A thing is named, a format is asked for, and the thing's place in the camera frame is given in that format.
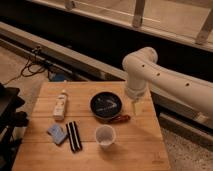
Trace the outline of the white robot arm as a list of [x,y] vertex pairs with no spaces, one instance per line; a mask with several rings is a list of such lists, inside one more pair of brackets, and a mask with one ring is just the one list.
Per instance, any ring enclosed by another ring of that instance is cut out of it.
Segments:
[[151,47],[124,57],[122,66],[127,73],[125,93],[134,100],[139,99],[149,82],[213,117],[213,83],[161,67],[157,60],[157,52]]

